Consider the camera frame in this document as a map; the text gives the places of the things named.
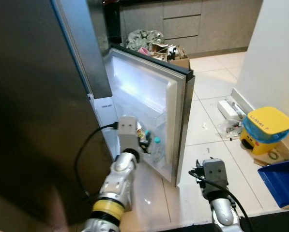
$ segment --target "robotic hand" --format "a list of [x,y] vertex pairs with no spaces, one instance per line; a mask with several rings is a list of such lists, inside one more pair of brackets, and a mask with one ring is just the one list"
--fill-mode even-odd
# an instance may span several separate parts
[[196,168],[189,173],[198,179],[197,183],[203,189],[202,195],[210,203],[212,223],[216,230],[218,232],[243,232],[239,216],[235,211],[235,201],[226,191],[208,183],[211,182],[226,189],[228,181],[224,162],[221,159],[209,159],[205,160],[202,165],[197,160]]
[[137,136],[137,119],[121,117],[118,130],[121,155],[111,165],[82,232],[119,232],[124,211],[132,209],[133,181],[143,152]]

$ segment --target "baseboard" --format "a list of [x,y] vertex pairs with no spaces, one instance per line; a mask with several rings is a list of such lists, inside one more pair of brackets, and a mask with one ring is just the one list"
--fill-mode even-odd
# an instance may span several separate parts
[[232,98],[240,105],[241,109],[243,109],[243,111],[248,114],[251,111],[255,110],[255,108],[245,99],[244,96],[242,96],[237,90],[236,88],[232,89],[231,92],[231,96]]
[[190,59],[192,58],[199,58],[199,57],[209,57],[209,56],[217,56],[217,55],[223,55],[228,53],[235,53],[235,52],[245,52],[247,51],[248,47],[236,47],[236,48],[229,48],[229,49],[223,49],[223,50],[216,50],[216,51],[209,51],[209,52],[198,52],[198,53],[188,53],[187,55]]
[[[238,92],[236,88],[232,89],[231,96],[246,114],[255,110],[255,108]],[[285,160],[289,160],[289,147],[287,147],[283,141],[278,144],[276,150]]]

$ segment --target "debris on floor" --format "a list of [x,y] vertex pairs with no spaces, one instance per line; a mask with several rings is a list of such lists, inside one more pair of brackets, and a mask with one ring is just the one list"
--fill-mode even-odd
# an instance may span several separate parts
[[204,122],[203,124],[202,124],[202,128],[203,129],[205,129],[206,131],[208,130],[208,128],[206,127],[206,125],[207,125],[207,123],[206,122]]
[[238,138],[242,129],[241,121],[235,119],[226,119],[217,125],[217,131],[225,138]]
[[267,163],[267,162],[264,162],[260,159],[254,159],[254,163],[261,166],[261,167],[265,167],[265,166],[268,166],[270,165],[270,163]]

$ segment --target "power cord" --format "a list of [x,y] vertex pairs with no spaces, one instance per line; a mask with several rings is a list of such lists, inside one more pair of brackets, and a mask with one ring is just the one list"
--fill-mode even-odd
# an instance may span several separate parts
[[74,172],[75,172],[75,175],[76,175],[76,181],[78,183],[78,185],[80,186],[80,188],[82,189],[82,191],[85,193],[85,195],[87,196],[88,198],[88,201],[89,203],[92,205],[92,201],[91,201],[91,195],[90,193],[84,188],[84,185],[81,181],[81,178],[80,178],[80,175],[79,175],[79,172],[78,172],[78,161],[83,153],[83,150],[84,148],[86,147],[86,145],[88,144],[88,142],[90,141],[90,139],[98,132],[98,131],[101,131],[102,129],[104,128],[109,128],[109,127],[112,127],[113,129],[116,129],[118,128],[118,122],[114,122],[112,124],[109,124],[109,125],[106,125],[106,126],[103,126],[103,127],[99,127],[97,128],[96,130],[94,130],[85,140],[85,142],[83,143],[83,145],[81,146],[81,148],[79,149],[77,155],[76,155],[76,159],[74,161],[74,164],[73,164],[73,169],[74,169]]
[[246,222],[247,222],[247,224],[248,224],[248,226],[249,226],[250,232],[253,232],[252,223],[251,223],[249,217],[247,216],[247,214],[246,214],[243,206],[241,205],[241,203],[239,202],[239,200],[238,200],[228,189],[226,189],[226,188],[224,188],[224,187],[222,187],[222,186],[220,186],[220,185],[218,185],[218,184],[216,184],[216,183],[214,183],[214,182],[212,182],[212,181],[210,181],[210,180],[208,180],[208,179],[206,179],[206,178],[203,178],[203,177],[198,176],[197,174],[193,173],[193,170],[190,170],[190,171],[188,172],[188,174],[190,174],[191,176],[193,176],[193,177],[195,177],[195,178],[197,178],[197,179],[199,179],[199,180],[202,180],[202,181],[206,182],[206,183],[209,184],[209,185],[212,185],[212,186],[214,186],[214,187],[222,190],[223,192],[225,192],[225,193],[227,193],[229,196],[231,196],[232,199],[238,204],[239,208],[241,209],[241,211],[242,211],[242,213],[243,213],[243,215],[244,215],[244,217],[245,217],[245,219],[246,219]]

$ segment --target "white wall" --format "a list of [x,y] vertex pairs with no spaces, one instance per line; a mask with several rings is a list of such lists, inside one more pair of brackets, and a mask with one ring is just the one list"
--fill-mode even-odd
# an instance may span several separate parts
[[289,0],[264,0],[235,90],[289,116]]

